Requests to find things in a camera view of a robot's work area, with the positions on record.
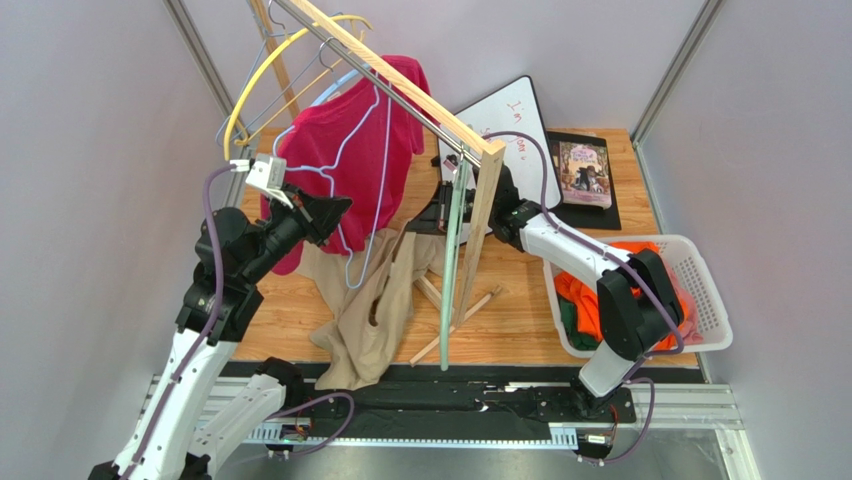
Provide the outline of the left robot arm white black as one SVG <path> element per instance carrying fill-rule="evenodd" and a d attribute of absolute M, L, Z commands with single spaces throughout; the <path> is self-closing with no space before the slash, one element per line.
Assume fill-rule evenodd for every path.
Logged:
<path fill-rule="evenodd" d="M 176 319 L 168 361 L 149 405 L 117 457 L 94 466 L 92 479 L 212 479 L 248 434 L 303 390 L 293 364 L 271 357 L 243 391 L 204 426 L 212 388 L 264 300 L 258 283 L 303 241 L 322 244 L 353 204 L 285 186 L 271 216 L 253 223 L 236 207 L 205 219 L 199 262 Z"/>

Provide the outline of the yellow hanger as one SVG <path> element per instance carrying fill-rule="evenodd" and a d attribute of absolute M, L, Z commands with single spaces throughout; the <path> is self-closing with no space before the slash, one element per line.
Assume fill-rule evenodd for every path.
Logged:
<path fill-rule="evenodd" d="M 310 30 L 303 27 L 301 30 L 294 32 L 282 30 L 279 33 L 274 33 L 271 29 L 273 21 L 267 14 L 260 14 L 256 12 L 254 16 L 258 20 L 263 41 L 259 48 L 257 58 L 255 59 L 248 77 L 244 82 L 239 97 L 234 102 L 231 112 L 226 115 L 221 127 L 221 133 L 217 135 L 217 138 L 221 138 L 221 145 L 226 161 L 231 159 L 231 145 L 235 145 L 237 147 L 245 147 L 249 145 L 260 132 L 266 129 L 283 112 L 287 111 L 292 118 L 295 118 L 301 112 L 298 106 L 298 98 L 325 76 L 325 73 L 319 74 L 301 91 L 294 93 L 292 89 L 293 84 L 310 68 L 310 66 L 314 63 L 314 60 L 311 60 L 306 65 L 302 73 L 291 78 L 280 57 L 282 53 L 290 48 L 295 42 L 298 42 L 305 35 L 309 34 Z M 275 77 L 279 83 L 280 93 L 262 111 L 260 111 L 253 120 L 243 122 L 241 120 L 242 109 L 260 78 L 269 69 L 272 69 L 275 73 Z M 276 113 L 272 114 L 265 123 L 258 126 L 255 130 L 252 130 L 251 127 L 258 120 L 264 117 L 266 112 L 277 103 L 279 97 L 285 98 L 285 104 Z"/>

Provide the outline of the mint green hanger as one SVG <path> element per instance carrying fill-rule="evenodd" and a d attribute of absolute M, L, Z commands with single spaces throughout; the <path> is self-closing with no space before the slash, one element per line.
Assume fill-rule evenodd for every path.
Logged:
<path fill-rule="evenodd" d="M 452 176 L 449 185 L 449 210 L 446 216 L 446 241 L 439 334 L 440 368 L 442 371 L 447 371 L 449 369 L 449 337 L 454 315 L 459 249 L 462 242 L 461 234 L 464 229 L 463 225 L 470 222 L 473 192 L 468 189 L 472 170 L 463 159 L 456 154 L 450 154 L 445 157 L 442 166 Z"/>

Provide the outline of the light blue wire hanger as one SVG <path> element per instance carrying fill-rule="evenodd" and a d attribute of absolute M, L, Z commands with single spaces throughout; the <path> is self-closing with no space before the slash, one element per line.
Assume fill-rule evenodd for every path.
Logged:
<path fill-rule="evenodd" d="M 294 32 L 301 30 L 304 26 L 292 18 L 286 11 L 277 5 L 275 1 L 201 1 L 199 10 L 193 14 L 193 18 L 201 24 L 200 31 L 202 39 L 214 66 L 217 69 L 225 89 L 229 95 L 229 101 L 234 102 L 239 97 L 249 71 L 257 58 L 259 48 L 263 41 L 254 16 L 256 12 L 267 14 L 273 21 L 271 29 L 274 33 L 282 30 Z M 322 40 L 309 33 L 295 42 L 285 50 L 280 59 L 284 62 L 287 72 L 291 78 L 296 77 L 304 71 L 306 65 L 314 59 Z M 323 52 L 323 60 L 334 68 L 338 76 L 349 72 L 350 67 L 343 63 L 339 55 L 326 48 Z M 294 93 L 298 93 L 311 83 L 323 71 L 323 66 L 313 63 L 310 68 L 293 84 Z M 303 95 L 298 98 L 300 110 L 309 107 L 312 101 L 324 91 L 333 81 L 331 73 L 317 81 Z M 272 69 L 267 70 L 256 84 L 242 112 L 241 120 L 249 122 L 262 111 L 280 93 L 279 83 Z M 284 97 L 279 97 L 277 103 L 272 106 L 252 127 L 255 130 L 262 125 L 284 104 Z M 267 128 L 284 128 L 289 126 L 294 118 L 285 111 L 278 116 Z M 216 133 L 216 143 L 221 145 L 221 127 Z M 231 145 L 231 152 L 235 153 L 242 147 Z"/>

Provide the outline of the magenta t-shirt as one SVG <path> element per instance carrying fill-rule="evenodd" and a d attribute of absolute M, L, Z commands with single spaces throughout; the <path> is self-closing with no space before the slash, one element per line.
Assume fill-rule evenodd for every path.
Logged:
<path fill-rule="evenodd" d="M 366 249 L 399 210 L 424 128 L 377 85 L 361 78 L 340 96 L 302 111 L 277 141 L 285 180 L 311 196 L 353 204 L 322 252 L 347 257 Z"/>

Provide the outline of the dusty pink t-shirt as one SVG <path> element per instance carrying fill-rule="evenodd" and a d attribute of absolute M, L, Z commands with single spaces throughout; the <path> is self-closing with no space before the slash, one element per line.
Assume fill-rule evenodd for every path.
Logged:
<path fill-rule="evenodd" d="M 667 273 L 675 290 L 683 312 L 683 320 L 678 327 L 685 345 L 697 345 L 703 342 L 703 336 L 698 331 L 697 306 L 693 296 L 681 285 L 675 271 L 667 266 Z"/>

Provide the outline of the orange t-shirt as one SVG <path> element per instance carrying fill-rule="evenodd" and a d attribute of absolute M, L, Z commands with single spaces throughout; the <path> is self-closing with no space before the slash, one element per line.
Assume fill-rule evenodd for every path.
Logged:
<path fill-rule="evenodd" d="M 579 313 L 579 330 L 593 335 L 599 343 L 603 340 L 603 332 L 599 320 L 597 295 L 569 273 L 562 272 L 553 280 L 557 299 L 562 297 L 573 302 Z"/>

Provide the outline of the beige t-shirt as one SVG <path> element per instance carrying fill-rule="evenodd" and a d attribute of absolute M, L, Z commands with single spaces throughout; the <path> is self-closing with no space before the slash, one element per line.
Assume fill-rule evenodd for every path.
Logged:
<path fill-rule="evenodd" d="M 331 356 L 317 389 L 357 390 L 379 382 L 414 315 L 415 280 L 427 271 L 441 275 L 444 256 L 441 236 L 383 229 L 372 239 L 370 252 L 355 254 L 350 273 L 366 273 L 360 287 L 350 289 L 345 256 L 304 247 L 296 272 L 314 281 L 333 315 L 310 334 L 312 343 Z"/>

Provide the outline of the lavender wire hanger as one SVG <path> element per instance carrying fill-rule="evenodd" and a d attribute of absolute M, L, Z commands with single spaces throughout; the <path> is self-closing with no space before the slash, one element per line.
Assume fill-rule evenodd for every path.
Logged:
<path fill-rule="evenodd" d="M 325 251 L 347 257 L 345 283 L 360 287 L 366 269 L 355 254 L 372 255 L 374 237 L 386 226 L 391 201 L 393 101 L 370 82 L 302 112 L 274 143 L 286 161 L 285 180 L 314 196 L 353 200 Z"/>

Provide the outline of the green t-shirt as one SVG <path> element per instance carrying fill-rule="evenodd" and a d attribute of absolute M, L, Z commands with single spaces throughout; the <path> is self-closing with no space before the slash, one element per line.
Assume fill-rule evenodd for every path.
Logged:
<path fill-rule="evenodd" d="M 579 313 L 577 306 L 562 297 L 558 298 L 560 318 L 565 329 L 569 344 L 579 351 L 594 351 L 599 341 L 590 334 L 579 330 Z"/>

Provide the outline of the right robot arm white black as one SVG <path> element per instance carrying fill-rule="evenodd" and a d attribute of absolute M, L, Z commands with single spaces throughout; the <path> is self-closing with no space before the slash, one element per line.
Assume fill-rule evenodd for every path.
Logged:
<path fill-rule="evenodd" d="M 680 353 L 686 318 L 662 257 L 604 244 L 556 218 L 542 201 L 521 197 L 501 170 L 488 225 L 504 244 L 561 268 L 591 290 L 602 339 L 579 374 L 580 390 L 604 398 L 650 354 Z"/>

